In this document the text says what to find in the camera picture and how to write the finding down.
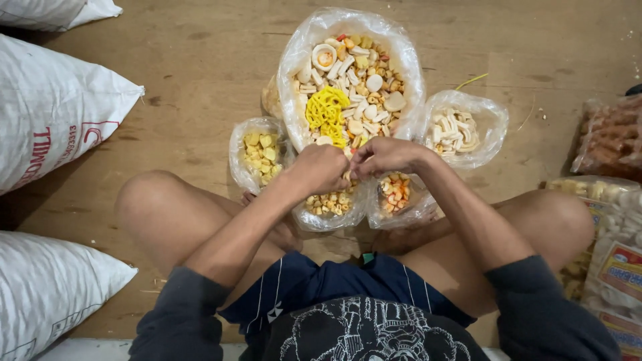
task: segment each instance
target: leg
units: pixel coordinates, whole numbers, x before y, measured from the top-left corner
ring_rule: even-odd
[[[497,204],[496,208],[554,272],[586,249],[593,238],[591,215],[572,195],[531,191]],[[421,236],[424,245],[398,257],[403,265],[472,317],[496,310],[492,287],[446,219],[414,231],[409,238],[416,242]]]
[[[119,224],[163,274],[169,274],[242,209],[238,203],[163,171],[128,180],[116,200]],[[290,228],[275,227],[227,303],[243,294],[286,251],[300,248]]]

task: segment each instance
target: hand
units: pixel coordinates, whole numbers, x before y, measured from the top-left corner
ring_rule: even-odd
[[[342,175],[350,162],[343,151],[331,145],[312,144],[299,154],[294,164],[284,173],[293,179],[302,197],[323,195],[350,187]]]
[[[415,173],[415,163],[426,152],[425,146],[389,137],[374,137],[353,155],[351,178],[380,177],[384,172]]]

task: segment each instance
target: knee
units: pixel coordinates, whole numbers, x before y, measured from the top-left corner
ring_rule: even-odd
[[[164,170],[137,174],[125,182],[114,206],[119,219],[140,215],[164,203],[164,197],[180,187],[182,180]]]
[[[594,236],[593,217],[588,207],[577,196],[538,189],[526,193],[536,210],[544,217],[543,227],[547,225],[558,230],[564,239],[577,247],[578,251],[588,247]]]

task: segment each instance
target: person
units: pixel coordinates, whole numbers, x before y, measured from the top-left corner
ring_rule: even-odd
[[[281,222],[310,195],[416,173],[446,217],[375,248],[361,267],[299,253]],[[222,360],[219,313],[240,324],[242,360],[488,360],[465,327],[500,311],[514,360],[621,360],[596,317],[567,301],[552,271],[584,250],[593,223],[576,197],[531,191],[485,203],[434,152],[375,137],[349,161],[310,145],[244,207],[160,171],[130,179],[122,228],[169,274],[137,327],[131,360]]]

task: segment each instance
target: yellow snack pieces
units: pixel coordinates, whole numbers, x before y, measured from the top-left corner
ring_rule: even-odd
[[[332,138],[334,146],[345,147],[341,108],[348,105],[350,105],[350,99],[343,91],[330,86],[324,87],[312,95],[306,105],[306,119],[310,128],[319,128],[322,136]]]

